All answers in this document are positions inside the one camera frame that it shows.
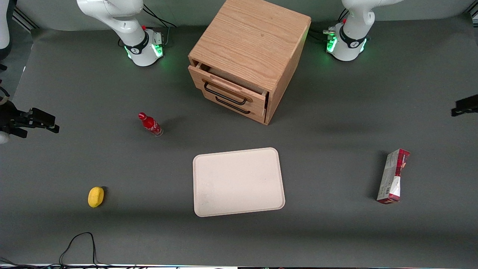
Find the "green light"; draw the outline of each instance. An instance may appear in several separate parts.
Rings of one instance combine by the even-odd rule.
[[[334,36],[329,42],[327,43],[327,51],[333,52],[335,48],[335,44],[337,44],[337,37]]]
[[[128,49],[126,48],[126,46],[124,46],[124,49],[126,50],[126,52],[128,53],[128,58],[131,59],[131,55],[130,55],[130,52],[128,51]]]
[[[158,58],[163,56],[163,47],[161,45],[151,44],[151,47]]]
[[[367,39],[365,38],[365,40],[363,41],[363,44],[362,44],[362,48],[360,49],[360,52],[363,51],[363,46],[365,46],[365,43],[367,42]]]

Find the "wooden cabinet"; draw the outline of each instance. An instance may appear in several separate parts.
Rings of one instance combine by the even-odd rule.
[[[207,99],[269,124],[302,53],[311,19],[263,0],[226,0],[189,53]]]

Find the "drawer handle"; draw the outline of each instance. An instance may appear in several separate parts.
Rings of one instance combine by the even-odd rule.
[[[220,102],[221,104],[225,104],[226,106],[228,106],[228,107],[230,107],[230,108],[233,108],[233,109],[235,109],[235,110],[237,110],[237,111],[239,111],[239,112],[242,112],[242,113],[244,113],[244,114],[249,114],[249,113],[250,113],[250,111],[242,110],[242,109],[240,109],[239,107],[235,107],[235,106],[233,106],[233,105],[231,105],[231,104],[229,104],[229,103],[226,103],[226,102],[222,101],[221,99],[219,99],[219,98],[217,98],[217,97],[216,97],[216,101]]]
[[[219,96],[219,97],[221,97],[221,98],[224,98],[224,99],[228,100],[229,102],[234,103],[234,104],[236,104],[236,105],[240,105],[240,106],[241,106],[241,105],[243,105],[243,104],[246,103],[246,99],[245,99],[245,98],[244,98],[244,100],[243,100],[242,102],[238,102],[238,101],[236,101],[236,100],[234,100],[234,99],[231,99],[231,98],[229,98],[229,97],[227,97],[227,96],[225,96],[225,95],[223,95],[223,94],[220,94],[220,93],[215,92],[215,91],[213,91],[213,90],[211,90],[211,89],[208,89],[208,88],[207,88],[208,85],[209,85],[209,82],[206,81],[206,82],[204,83],[204,89],[205,89],[207,92],[210,92],[210,93],[212,93],[212,94],[214,94],[214,95],[217,95],[217,96]]]

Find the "cardboard box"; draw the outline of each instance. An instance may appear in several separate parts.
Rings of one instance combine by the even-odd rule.
[[[409,155],[410,152],[401,148],[388,154],[377,196],[378,202],[388,204],[400,201],[400,173]]]

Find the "coca-cola bottle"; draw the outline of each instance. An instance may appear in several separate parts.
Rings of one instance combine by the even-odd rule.
[[[163,129],[152,117],[141,112],[138,114],[138,118],[143,122],[144,128],[148,129],[148,131],[150,131],[154,136],[160,136],[163,134]]]

